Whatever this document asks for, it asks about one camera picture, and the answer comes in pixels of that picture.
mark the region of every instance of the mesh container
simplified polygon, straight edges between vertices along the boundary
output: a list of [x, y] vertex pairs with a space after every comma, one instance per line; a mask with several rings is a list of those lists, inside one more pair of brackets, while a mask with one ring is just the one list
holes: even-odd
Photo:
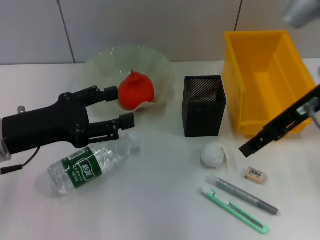
[[218, 136], [226, 103], [221, 76], [186, 76], [182, 104], [185, 137]]

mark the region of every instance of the water bottle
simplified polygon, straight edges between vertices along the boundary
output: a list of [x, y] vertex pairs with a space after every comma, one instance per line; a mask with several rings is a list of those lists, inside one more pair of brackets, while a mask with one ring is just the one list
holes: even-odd
[[56, 191], [68, 195], [99, 175], [111, 173], [132, 150], [140, 148], [140, 137], [133, 131], [118, 140], [89, 144], [55, 162], [47, 171]]

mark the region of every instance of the gray marker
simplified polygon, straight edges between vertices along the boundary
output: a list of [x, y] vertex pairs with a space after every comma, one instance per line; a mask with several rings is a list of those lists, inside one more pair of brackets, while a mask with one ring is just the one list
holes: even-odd
[[278, 209], [274, 206], [271, 206], [270, 204], [266, 203], [265, 201], [262, 201], [261, 199], [257, 198], [256, 196], [251, 195], [250, 193], [243, 191], [242, 189], [228, 183], [225, 180], [222, 180], [219, 177], [216, 177], [215, 175], [210, 175], [205, 178], [205, 180], [216, 186], [217, 188], [220, 188], [222, 190], [225, 190], [226, 192], [242, 199], [243, 201], [246, 201], [247, 203], [256, 206], [257, 208], [260, 208], [262, 210], [265, 210], [266, 212], [276, 215], [278, 212]]

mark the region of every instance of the yellow plastic bin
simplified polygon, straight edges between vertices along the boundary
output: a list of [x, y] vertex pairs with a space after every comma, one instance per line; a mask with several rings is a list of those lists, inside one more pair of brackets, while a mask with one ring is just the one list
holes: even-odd
[[[251, 137], [316, 85], [288, 31], [226, 32], [223, 85], [232, 125]], [[301, 132], [307, 119], [291, 132]]]

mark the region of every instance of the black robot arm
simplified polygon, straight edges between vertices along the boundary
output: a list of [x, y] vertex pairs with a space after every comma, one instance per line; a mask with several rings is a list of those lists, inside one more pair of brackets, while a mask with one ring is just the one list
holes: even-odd
[[118, 99], [116, 86], [100, 91], [96, 86], [59, 96], [48, 107], [0, 119], [0, 162], [9, 160], [11, 154], [65, 141], [75, 148], [90, 143], [119, 139], [118, 130], [135, 126], [133, 113], [118, 119], [89, 123], [86, 107]]

